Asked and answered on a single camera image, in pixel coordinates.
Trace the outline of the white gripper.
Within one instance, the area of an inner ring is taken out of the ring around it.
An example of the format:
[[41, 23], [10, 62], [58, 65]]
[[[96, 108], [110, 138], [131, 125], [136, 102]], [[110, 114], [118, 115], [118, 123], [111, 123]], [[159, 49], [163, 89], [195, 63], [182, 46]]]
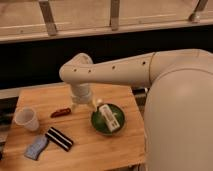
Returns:
[[86, 104], [91, 110], [96, 111], [97, 106], [95, 102], [91, 101], [93, 94], [89, 84], [77, 84], [71, 86], [72, 100], [74, 103], [71, 104], [71, 110], [74, 110], [77, 104]]

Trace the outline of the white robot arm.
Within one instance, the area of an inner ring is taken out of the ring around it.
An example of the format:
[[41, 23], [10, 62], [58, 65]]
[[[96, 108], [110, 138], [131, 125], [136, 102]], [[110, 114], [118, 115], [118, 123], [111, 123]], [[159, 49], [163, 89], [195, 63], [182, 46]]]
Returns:
[[213, 53], [171, 50], [98, 64], [79, 53], [59, 75], [77, 103], [92, 99], [92, 83], [147, 87], [146, 171], [213, 171]]

